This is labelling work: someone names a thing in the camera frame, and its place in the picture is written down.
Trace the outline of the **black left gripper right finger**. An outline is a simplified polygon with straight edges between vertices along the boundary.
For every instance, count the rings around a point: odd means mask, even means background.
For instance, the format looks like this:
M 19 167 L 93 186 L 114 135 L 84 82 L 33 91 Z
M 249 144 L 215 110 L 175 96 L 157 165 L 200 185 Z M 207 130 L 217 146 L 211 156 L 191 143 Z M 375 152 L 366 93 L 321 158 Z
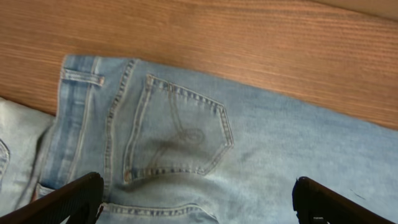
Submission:
M 393 224 L 308 177 L 299 177 L 292 205 L 300 224 Z

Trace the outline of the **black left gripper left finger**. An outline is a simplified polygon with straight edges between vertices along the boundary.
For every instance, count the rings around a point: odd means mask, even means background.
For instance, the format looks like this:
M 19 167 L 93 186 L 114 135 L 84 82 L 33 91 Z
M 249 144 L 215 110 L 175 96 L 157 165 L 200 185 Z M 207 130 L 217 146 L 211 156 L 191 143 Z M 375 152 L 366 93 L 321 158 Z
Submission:
M 3 217 L 1 223 L 95 224 L 102 211 L 104 180 L 90 172 Z

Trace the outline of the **medium blue jeans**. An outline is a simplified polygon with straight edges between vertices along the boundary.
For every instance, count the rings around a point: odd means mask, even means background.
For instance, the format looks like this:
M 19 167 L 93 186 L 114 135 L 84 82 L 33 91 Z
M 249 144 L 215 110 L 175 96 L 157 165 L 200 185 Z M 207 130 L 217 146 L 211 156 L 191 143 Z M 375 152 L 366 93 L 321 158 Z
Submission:
M 69 55 L 36 186 L 104 179 L 100 223 L 297 223 L 307 176 L 397 220 L 397 132 L 136 58 Z

